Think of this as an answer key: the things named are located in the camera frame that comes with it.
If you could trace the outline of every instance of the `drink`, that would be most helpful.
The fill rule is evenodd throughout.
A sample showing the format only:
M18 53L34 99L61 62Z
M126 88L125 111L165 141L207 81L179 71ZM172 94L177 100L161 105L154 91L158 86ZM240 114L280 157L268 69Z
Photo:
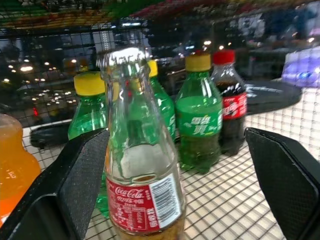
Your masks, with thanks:
M37 159L22 146L21 124L0 114L0 227L41 173Z
M96 130L106 128L108 114L106 108L105 84L100 78L99 71L91 71L78 74L74 77L74 88L80 96L79 104L69 126L69 140ZM103 173L101 186L95 207L104 217L109 216L106 176Z
M219 160L222 100L209 78L209 54L186 57L185 68L187 78L176 100L181 166L205 174Z
M106 53L110 86L105 172L110 220L120 240L182 240L185 198L178 154L148 83L146 56L136 47Z
M244 125L247 113L246 87L234 69L235 52L218 51L213 55L212 79L223 100L223 124L219 143L222 153L238 154L245 140Z
M150 84L153 90L155 101L158 104L160 113L164 120L164 125L168 128L171 138L176 138L176 116L175 105L172 99L165 92L164 88L158 82L158 66L154 60L148 61L150 67Z

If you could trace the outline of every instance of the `bottle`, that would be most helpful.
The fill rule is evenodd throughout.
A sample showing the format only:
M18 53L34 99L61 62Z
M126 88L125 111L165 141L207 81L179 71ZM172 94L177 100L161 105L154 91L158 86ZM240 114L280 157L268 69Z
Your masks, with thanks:
M182 240L186 202L178 154L154 101L145 58L143 50L127 47L106 53L101 68L110 109L110 220L120 240Z
M216 52L213 55L213 63L211 79L219 89L223 102L223 123L219 143L222 153L234 156L238 154L245 140L246 87L234 68L233 50Z
M0 227L41 173L37 159L22 146L20 122L0 114Z
M96 129L106 128L108 125L105 84L100 78L100 72L89 71L76 75L74 88L76 94L80 96L80 100L69 126L69 140ZM101 177L100 192L95 207L105 218L109 217L106 175L104 173Z
M160 114L163 117L164 125L167 127L170 136L174 141L176 138L176 115L174 102L158 82L157 62L149 60L148 65L150 67L150 85L155 96L155 101L158 104Z
M185 58L187 77L177 98L177 126L180 133L181 167L205 174L217 163L222 127L222 99L210 81L210 55L196 53Z

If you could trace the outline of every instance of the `wire mesh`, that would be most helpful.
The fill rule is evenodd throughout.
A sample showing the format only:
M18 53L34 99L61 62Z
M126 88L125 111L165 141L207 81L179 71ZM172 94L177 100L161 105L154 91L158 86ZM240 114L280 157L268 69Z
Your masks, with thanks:
M228 17L237 12L232 10L220 15L222 18L214 15L206 19L215 10L195 9L199 16L203 14L199 22L194 21L194 16L193 21L170 18L170 23L165 19L132 18L105 23L108 19L104 18L101 23L90 22L88 26L80 22L78 26L68 23L46 30L2 28L0 113L21 122L24 147L44 170L63 146L39 150L30 143L31 130L71 120L79 101L73 77L97 70L96 54L100 51L127 44L144 46L157 59L160 83L173 98L185 79L184 57L196 50L212 53L234 49L236 69L245 81L281 81L286 55L295 52L298 66L311 65L312 60L308 58L305 63L301 51L311 49L310 56L317 52L320 2ZM316 71L319 77L320 70L306 69L302 72ZM297 73L291 82L301 84L300 77ZM320 161L319 87L319 81L315 87L304 86L301 101L292 107L247 116L246 126L296 139ZM182 179L188 203L186 239L285 239L260 190L246 145L237 156L221 156L208 174L183 172ZM95 209L86 239L110 240L115 235L111 222Z

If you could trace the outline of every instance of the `coca-cola glass bottle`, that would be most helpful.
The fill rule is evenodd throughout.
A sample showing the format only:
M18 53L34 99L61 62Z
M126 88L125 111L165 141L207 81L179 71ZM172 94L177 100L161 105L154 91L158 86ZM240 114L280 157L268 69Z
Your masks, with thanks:
M234 68L235 52L233 50L217 51L213 55L213 63L211 79L220 91L223 103L219 143L223 154L234 156L238 154L245 140L246 87Z
M105 172L109 216L120 240L182 240L186 202L178 154L137 47L106 53L110 139Z

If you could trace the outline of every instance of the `barcode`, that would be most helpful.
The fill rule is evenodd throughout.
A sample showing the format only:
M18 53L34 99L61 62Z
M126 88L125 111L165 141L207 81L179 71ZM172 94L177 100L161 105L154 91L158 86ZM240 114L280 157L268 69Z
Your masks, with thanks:
M150 184L150 190L159 227L164 228L181 215L173 174L171 173L164 179Z

